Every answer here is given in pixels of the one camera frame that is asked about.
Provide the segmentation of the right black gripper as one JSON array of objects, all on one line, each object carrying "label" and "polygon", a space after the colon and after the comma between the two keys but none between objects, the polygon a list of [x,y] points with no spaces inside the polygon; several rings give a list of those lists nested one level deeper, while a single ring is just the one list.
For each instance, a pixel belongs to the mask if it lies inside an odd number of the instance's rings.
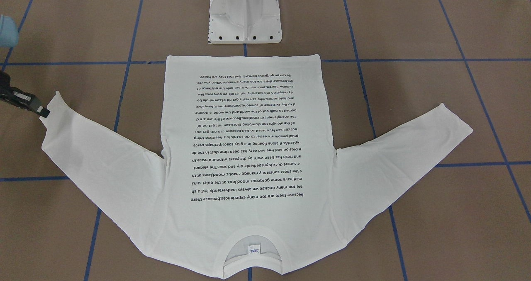
[{"label": "right black gripper", "polygon": [[11,86],[11,77],[0,72],[0,99],[15,107],[38,112],[41,117],[48,117],[50,110],[42,107],[41,101],[34,94],[23,92]]}]

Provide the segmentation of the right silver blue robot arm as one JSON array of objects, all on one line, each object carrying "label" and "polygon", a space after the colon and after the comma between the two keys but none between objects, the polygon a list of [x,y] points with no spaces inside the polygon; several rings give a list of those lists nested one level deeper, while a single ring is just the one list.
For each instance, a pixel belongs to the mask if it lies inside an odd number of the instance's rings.
[{"label": "right silver blue robot arm", "polygon": [[[6,15],[1,15],[0,46],[14,47],[18,41],[19,32],[15,21]],[[0,71],[0,100],[20,109],[31,111],[41,117],[47,117],[50,113],[49,110],[43,107],[41,101],[34,94],[23,92],[16,87],[12,87],[11,77],[3,70]]]}]

